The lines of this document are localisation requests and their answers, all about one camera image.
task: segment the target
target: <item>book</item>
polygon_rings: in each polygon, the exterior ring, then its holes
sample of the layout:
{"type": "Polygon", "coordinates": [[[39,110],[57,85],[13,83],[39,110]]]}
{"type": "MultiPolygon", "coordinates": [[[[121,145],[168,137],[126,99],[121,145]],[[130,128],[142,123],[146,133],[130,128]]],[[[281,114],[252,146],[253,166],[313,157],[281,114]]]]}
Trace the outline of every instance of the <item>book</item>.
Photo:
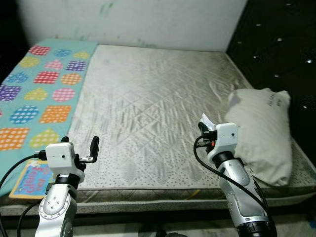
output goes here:
{"type": "Polygon", "coordinates": [[[29,160],[18,181],[12,189],[9,198],[42,199],[45,197],[48,183],[54,182],[53,172],[48,162],[29,160]]]}

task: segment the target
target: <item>mattress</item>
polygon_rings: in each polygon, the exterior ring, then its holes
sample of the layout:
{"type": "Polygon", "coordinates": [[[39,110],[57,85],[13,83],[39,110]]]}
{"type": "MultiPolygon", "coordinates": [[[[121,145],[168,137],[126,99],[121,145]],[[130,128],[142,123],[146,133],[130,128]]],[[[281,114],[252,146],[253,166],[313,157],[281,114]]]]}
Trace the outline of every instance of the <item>mattress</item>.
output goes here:
{"type": "MultiPolygon", "coordinates": [[[[202,113],[224,122],[228,95],[247,87],[225,53],[99,45],[68,134],[81,156],[100,137],[78,213],[226,208],[219,178],[196,162],[193,142],[202,113]]],[[[316,193],[315,168],[294,140],[292,150],[289,185],[259,183],[270,206],[316,193]]],[[[3,197],[1,211],[18,215],[31,202],[3,197]]]]}

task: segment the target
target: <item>pink square pattern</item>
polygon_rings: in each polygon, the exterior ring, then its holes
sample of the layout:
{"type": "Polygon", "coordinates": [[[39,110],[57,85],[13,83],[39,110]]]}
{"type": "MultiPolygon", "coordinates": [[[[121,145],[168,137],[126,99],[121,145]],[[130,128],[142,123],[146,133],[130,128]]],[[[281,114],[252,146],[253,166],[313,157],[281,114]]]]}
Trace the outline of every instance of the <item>pink square pattern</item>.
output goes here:
{"type": "Polygon", "coordinates": [[[54,84],[58,76],[58,72],[40,72],[34,79],[34,83],[54,84]]]}
{"type": "Polygon", "coordinates": [[[30,48],[29,52],[33,55],[45,56],[50,51],[50,49],[50,47],[34,45],[32,48],[30,48]]]}
{"type": "Polygon", "coordinates": [[[75,96],[75,90],[71,88],[57,89],[53,93],[53,99],[57,102],[65,102],[71,100],[75,96]]]}
{"type": "Polygon", "coordinates": [[[44,67],[60,70],[63,68],[63,66],[64,65],[58,59],[55,59],[54,61],[46,63],[44,67]]]}

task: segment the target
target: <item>turquoise blanket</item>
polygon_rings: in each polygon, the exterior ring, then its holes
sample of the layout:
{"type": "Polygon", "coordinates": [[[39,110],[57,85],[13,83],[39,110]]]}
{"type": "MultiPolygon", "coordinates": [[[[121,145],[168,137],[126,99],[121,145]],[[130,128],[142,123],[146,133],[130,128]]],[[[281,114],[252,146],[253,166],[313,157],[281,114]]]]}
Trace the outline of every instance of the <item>turquoise blanket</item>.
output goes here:
{"type": "MultiPolygon", "coordinates": [[[[67,135],[96,43],[46,39],[0,85],[0,178],[19,160],[67,135]]],[[[10,192],[24,164],[0,190],[10,192]]]]}

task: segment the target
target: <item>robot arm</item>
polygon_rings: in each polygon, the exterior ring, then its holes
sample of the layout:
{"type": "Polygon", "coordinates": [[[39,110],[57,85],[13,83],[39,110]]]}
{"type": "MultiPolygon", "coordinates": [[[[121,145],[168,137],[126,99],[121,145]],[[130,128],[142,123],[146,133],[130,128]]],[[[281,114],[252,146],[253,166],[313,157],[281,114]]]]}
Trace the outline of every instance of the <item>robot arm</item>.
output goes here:
{"type": "Polygon", "coordinates": [[[72,237],[73,220],[77,211],[77,188],[84,181],[85,163],[96,162],[99,138],[94,137],[90,156],[79,158],[74,145],[68,142],[50,144],[46,147],[49,168],[55,183],[39,205],[39,226],[35,237],[72,237]]]}
{"type": "MultiPolygon", "coordinates": [[[[216,125],[215,131],[209,131],[202,122],[198,126],[205,138],[198,147],[206,147],[210,162],[215,164],[220,173],[242,185],[260,200],[254,189],[252,175],[246,171],[241,159],[234,157],[238,138],[236,124],[219,124],[216,125]],[[211,146],[210,141],[215,141],[215,146],[211,146]]],[[[254,198],[224,178],[220,179],[220,187],[227,198],[228,208],[239,236],[277,236],[273,221],[269,220],[263,207],[254,198]]]]}

